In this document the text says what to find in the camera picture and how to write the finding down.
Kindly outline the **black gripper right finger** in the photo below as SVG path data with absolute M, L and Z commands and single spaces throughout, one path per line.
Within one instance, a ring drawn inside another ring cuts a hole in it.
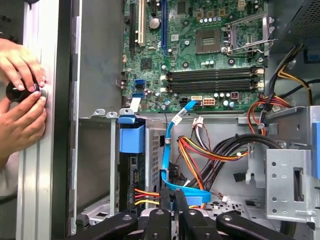
M 219 214 L 215 221 L 199 209 L 189 208 L 185 194 L 176 190 L 175 210 L 179 217 L 179 238 L 183 240 L 292 240 L 291 236 L 272 230 L 240 216 L 235 211 Z

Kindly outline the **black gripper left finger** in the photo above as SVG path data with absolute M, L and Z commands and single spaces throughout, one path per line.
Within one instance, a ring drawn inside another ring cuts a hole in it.
M 159 196 L 159 208 L 145 209 L 140 217 L 133 213 L 121 212 L 66 239 L 170 240 L 172 235 L 170 191 L 163 189 Z

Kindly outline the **person right hand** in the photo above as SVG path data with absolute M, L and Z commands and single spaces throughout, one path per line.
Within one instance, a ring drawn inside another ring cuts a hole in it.
M 3 98 L 0 102 L 0 167 L 6 166 L 10 155 L 24 150 L 45 132 L 46 98 L 36 91 L 14 108 Z

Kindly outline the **person left hand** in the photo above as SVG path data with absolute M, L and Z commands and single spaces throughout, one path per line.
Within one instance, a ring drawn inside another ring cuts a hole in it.
M 46 84 L 46 74 L 38 58 L 25 46 L 0 40 L 0 75 L 4 83 L 11 82 L 18 90 L 34 92 L 34 82 Z

